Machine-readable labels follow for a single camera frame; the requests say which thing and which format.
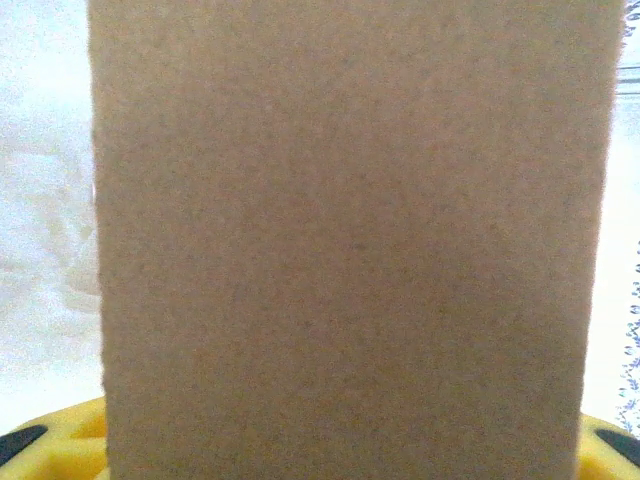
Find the textured surface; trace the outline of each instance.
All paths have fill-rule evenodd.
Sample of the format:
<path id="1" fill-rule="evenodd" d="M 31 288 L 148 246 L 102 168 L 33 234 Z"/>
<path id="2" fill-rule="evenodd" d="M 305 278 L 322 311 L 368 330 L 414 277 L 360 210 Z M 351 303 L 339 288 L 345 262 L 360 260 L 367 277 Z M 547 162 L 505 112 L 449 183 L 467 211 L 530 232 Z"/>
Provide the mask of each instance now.
<path id="1" fill-rule="evenodd" d="M 618 12 L 543 3 L 93 3 L 115 478 L 569 478 Z"/>

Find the cardboard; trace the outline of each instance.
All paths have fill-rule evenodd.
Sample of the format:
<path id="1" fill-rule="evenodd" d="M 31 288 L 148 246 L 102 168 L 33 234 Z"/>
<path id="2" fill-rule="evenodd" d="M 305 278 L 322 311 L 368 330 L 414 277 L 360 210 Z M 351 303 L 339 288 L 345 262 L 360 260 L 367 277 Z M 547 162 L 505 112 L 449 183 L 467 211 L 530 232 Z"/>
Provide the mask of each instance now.
<path id="1" fill-rule="evenodd" d="M 570 478 L 621 3 L 93 0 L 113 478 Z"/>

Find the yellow plastic holder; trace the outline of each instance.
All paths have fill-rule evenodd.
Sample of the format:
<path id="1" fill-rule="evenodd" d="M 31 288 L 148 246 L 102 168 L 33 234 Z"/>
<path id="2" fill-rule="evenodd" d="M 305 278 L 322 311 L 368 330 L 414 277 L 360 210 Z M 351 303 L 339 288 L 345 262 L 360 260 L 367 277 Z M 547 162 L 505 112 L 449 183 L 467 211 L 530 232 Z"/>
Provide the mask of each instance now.
<path id="1" fill-rule="evenodd" d="M 0 437 L 0 480 L 109 480 L 106 433 L 103 398 L 36 418 Z M 579 480 L 640 480 L 628 432 L 583 415 L 579 441 Z"/>

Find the yellow plastic base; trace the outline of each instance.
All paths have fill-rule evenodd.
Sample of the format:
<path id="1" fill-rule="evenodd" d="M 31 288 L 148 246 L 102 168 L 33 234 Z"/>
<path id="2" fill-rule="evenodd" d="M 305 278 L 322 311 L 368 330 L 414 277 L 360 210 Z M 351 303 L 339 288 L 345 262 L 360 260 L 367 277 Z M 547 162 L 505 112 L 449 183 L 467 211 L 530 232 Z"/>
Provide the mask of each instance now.
<path id="1" fill-rule="evenodd" d="M 36 418 L 16 430 L 33 425 L 45 425 L 48 431 L 0 467 L 0 480 L 109 480 L 104 399 Z M 578 479 L 640 480 L 640 468 L 598 437 L 601 429 L 632 438 L 583 415 Z"/>
<path id="2" fill-rule="evenodd" d="M 0 467 L 0 480 L 108 480 L 104 399 L 36 418 L 47 432 Z"/>

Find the brown cardboard piece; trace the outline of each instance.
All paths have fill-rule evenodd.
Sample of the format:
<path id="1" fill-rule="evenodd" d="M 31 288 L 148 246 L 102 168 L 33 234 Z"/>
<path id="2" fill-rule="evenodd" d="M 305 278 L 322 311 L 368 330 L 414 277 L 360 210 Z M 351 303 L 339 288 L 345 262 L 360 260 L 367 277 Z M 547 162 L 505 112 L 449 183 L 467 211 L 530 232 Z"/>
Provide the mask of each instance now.
<path id="1" fill-rule="evenodd" d="M 113 478 L 570 478 L 620 7 L 93 0 Z"/>

